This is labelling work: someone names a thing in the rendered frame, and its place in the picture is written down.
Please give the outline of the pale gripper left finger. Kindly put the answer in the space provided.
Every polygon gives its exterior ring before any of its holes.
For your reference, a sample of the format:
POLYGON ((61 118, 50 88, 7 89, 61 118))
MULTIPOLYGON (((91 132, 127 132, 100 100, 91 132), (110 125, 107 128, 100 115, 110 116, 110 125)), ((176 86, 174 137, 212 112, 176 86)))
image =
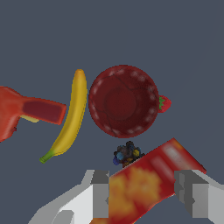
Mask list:
POLYGON ((109 217, 109 171, 87 170, 83 180, 42 206, 28 224, 90 224, 109 217))

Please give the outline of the small dark multicoloured object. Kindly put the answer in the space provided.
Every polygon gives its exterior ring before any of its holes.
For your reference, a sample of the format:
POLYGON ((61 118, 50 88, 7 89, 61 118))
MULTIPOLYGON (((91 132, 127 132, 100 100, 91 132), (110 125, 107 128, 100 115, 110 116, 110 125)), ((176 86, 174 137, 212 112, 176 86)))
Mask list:
POLYGON ((117 147, 117 150, 114 152, 113 164, 126 167, 143 156, 144 153, 141 152, 141 149, 136 147, 133 142, 128 141, 125 145, 117 147))

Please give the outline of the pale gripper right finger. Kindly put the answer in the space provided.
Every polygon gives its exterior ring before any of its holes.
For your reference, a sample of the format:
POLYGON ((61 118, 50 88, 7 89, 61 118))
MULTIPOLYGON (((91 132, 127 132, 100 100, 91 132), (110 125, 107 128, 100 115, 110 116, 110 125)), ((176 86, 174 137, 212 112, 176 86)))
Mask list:
POLYGON ((193 218, 224 224, 224 185, 198 170, 174 172, 174 192, 193 218))

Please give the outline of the yellow banana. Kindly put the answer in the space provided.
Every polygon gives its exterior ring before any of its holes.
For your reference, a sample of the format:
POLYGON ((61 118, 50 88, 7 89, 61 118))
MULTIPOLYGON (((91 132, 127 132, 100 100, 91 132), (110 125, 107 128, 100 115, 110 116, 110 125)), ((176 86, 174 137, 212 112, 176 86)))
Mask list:
POLYGON ((87 104, 87 79, 82 69, 74 73, 69 110, 65 123, 51 149, 39 159, 44 164, 54 156, 65 153, 74 143, 83 120, 87 104))

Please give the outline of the red cracker box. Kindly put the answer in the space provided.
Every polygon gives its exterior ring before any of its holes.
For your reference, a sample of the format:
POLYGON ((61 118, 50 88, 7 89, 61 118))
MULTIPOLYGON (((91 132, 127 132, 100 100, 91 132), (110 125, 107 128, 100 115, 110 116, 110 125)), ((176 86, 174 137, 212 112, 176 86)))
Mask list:
POLYGON ((134 224, 175 194, 174 172, 181 170, 207 171, 173 138, 109 178, 108 217, 89 224, 134 224))

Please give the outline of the dark red bowl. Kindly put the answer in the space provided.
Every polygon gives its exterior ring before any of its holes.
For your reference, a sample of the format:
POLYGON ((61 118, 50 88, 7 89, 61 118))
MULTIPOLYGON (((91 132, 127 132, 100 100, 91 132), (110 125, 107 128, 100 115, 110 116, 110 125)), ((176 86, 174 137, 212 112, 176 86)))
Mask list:
POLYGON ((95 124, 112 137, 131 138, 155 121, 159 94, 153 79, 135 66, 113 66, 94 80, 88 95, 95 124))

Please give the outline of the red power drill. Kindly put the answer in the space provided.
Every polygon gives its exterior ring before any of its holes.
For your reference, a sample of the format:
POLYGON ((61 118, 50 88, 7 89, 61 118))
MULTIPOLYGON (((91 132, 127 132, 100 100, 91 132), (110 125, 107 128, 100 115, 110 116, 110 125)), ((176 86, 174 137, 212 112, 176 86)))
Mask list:
POLYGON ((17 130, 20 118, 61 125, 66 110, 66 104, 22 96, 10 87, 0 86, 0 143, 17 130))

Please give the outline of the red strawberry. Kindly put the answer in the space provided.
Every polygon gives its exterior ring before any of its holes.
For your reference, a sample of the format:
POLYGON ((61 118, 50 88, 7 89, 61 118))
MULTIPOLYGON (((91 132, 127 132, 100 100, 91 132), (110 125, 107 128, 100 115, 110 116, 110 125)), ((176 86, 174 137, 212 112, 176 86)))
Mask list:
POLYGON ((164 95, 159 96, 159 113, 164 113, 172 105, 172 102, 164 95))

